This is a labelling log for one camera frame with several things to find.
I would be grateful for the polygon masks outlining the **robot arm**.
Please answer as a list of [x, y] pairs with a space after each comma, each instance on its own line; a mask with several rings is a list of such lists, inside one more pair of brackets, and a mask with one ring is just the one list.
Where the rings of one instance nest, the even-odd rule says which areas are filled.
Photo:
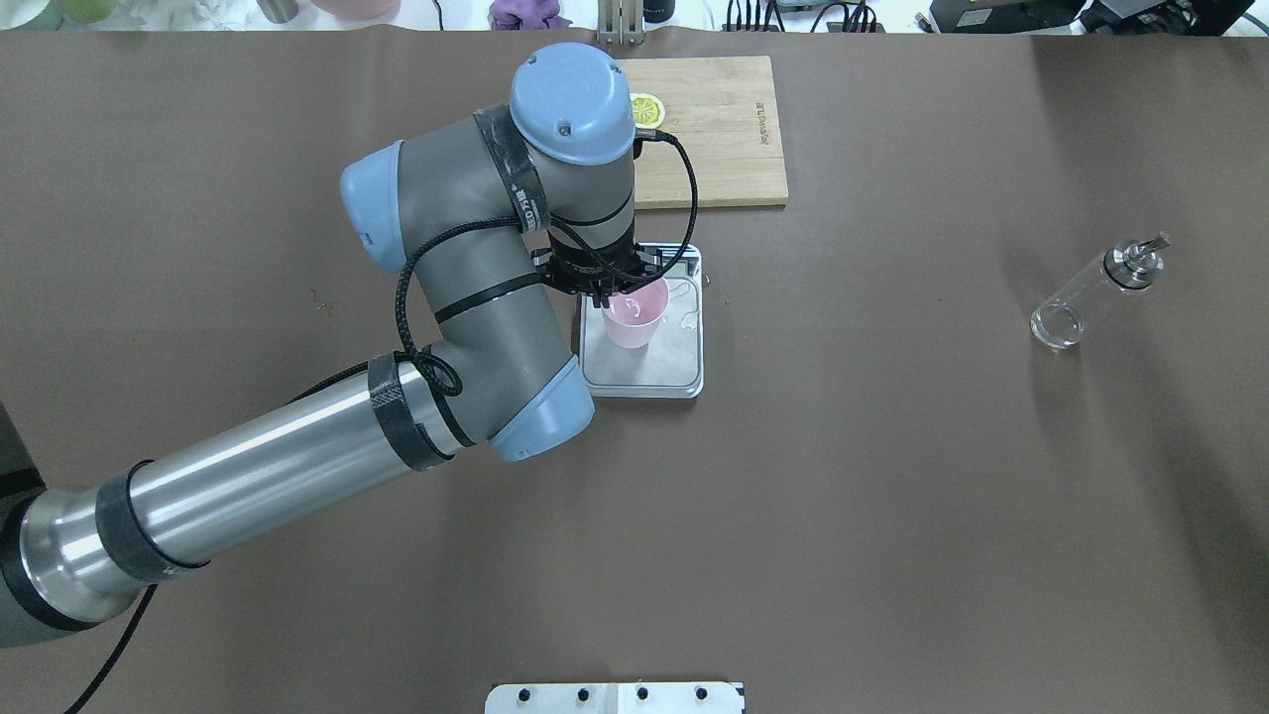
[[607, 306], [669, 270], [634, 240], [634, 159], [661, 140], [634, 126], [610, 55], [536, 49], [508, 103], [343, 171], [353, 230], [398, 276], [396, 351], [85, 490], [46, 488], [3, 424], [3, 646], [89, 630], [148, 586], [464, 448], [520, 462], [575, 438], [595, 407], [547, 293]]

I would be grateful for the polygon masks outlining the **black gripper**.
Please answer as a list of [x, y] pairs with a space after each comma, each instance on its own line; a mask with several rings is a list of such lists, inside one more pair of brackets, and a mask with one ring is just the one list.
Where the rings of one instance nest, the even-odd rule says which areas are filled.
[[610, 298], [629, 295], [662, 276], [659, 254], [643, 249], [631, 232], [604, 245], [580, 232], [552, 232], [544, 247], [530, 250], [530, 263], [546, 285], [586, 297], [594, 307], [608, 307]]

